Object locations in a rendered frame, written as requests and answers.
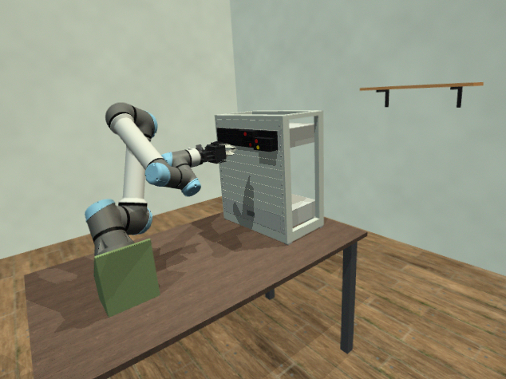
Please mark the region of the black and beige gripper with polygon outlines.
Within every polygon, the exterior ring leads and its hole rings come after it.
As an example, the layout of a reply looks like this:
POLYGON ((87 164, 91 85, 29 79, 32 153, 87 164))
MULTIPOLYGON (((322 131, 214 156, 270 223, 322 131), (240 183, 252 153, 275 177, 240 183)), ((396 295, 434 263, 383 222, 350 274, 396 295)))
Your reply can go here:
POLYGON ((196 148, 196 150, 198 150, 198 152, 200 153, 200 156, 201 156, 201 161, 200 161, 199 165, 201 165, 203 162, 204 163, 210 162, 210 163, 214 163, 214 164, 227 162, 226 157, 228 157, 230 155, 234 155, 233 152, 236 149, 237 149, 237 147, 230 145, 230 144, 225 144, 220 141, 215 141, 215 142, 211 142, 211 144, 207 144, 207 146, 205 147, 205 149, 203 151, 201 151, 200 148, 196 148), (226 148, 231 147, 231 146, 234 148, 231 148, 229 151, 226 151, 226 148), (211 156, 211 157, 209 157, 209 156, 211 156))

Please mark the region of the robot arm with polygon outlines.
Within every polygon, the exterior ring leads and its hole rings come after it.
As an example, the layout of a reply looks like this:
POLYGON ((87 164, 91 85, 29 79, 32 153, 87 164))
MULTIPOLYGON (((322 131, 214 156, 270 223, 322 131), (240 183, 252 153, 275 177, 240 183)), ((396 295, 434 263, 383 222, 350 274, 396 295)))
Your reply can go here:
POLYGON ((180 189, 187 197, 201 189, 191 169, 200 164, 196 148, 203 151, 201 144, 160 155, 150 143, 157 132, 156 118, 127 103, 111 105, 105 120, 126 144, 125 176, 123 198, 118 206, 112 199, 103 199, 85 211, 95 245, 94 256, 134 244, 128 235, 143 234, 150 228, 152 213, 144 200, 145 177, 152 185, 180 189))

